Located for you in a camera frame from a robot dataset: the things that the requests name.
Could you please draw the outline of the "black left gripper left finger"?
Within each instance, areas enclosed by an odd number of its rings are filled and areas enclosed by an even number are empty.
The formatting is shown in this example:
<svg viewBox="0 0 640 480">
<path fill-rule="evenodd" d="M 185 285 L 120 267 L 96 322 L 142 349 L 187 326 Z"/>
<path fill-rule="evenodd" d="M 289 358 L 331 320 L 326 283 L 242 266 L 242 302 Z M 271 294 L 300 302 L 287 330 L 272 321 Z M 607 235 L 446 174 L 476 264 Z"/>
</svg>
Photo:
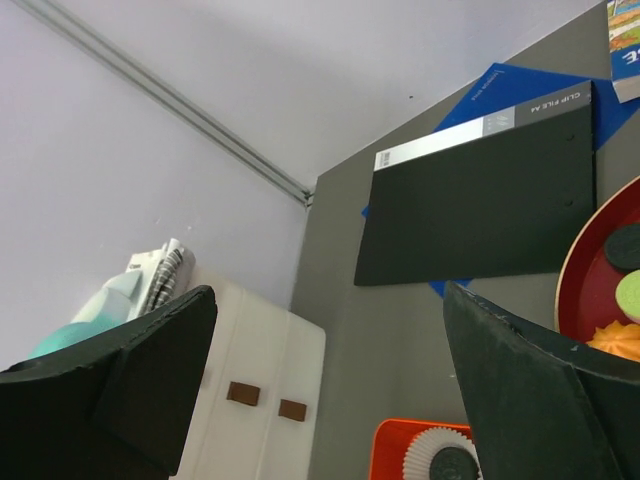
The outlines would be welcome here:
<svg viewBox="0 0 640 480">
<path fill-rule="evenodd" d="M 177 474 L 217 317 L 199 286 L 155 311 L 1 373 L 4 479 Z"/>
</svg>

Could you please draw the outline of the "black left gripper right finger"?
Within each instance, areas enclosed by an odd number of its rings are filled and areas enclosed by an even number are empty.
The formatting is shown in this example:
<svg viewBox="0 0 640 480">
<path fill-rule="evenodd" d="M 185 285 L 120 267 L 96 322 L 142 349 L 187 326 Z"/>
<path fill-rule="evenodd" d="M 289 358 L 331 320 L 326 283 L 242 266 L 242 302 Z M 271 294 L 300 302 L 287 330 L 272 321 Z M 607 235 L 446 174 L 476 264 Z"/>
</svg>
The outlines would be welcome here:
<svg viewBox="0 0 640 480">
<path fill-rule="evenodd" d="M 454 282 L 443 316 L 485 478 L 638 478 L 638 363 Z"/>
</svg>

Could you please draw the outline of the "orange cookie box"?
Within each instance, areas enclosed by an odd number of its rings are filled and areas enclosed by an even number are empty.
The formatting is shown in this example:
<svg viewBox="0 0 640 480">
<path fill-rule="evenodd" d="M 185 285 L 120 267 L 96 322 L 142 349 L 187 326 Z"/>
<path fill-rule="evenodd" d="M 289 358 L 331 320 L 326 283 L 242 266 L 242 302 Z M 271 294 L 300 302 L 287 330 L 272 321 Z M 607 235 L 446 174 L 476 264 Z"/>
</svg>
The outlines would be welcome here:
<svg viewBox="0 0 640 480">
<path fill-rule="evenodd" d="M 433 428 L 448 428 L 460 433 L 469 440 L 472 439 L 471 428 L 465 424 L 404 418 L 386 419 L 378 426 L 373 437 L 369 479 L 402 479 L 403 461 L 410 443 L 422 432 Z"/>
</svg>

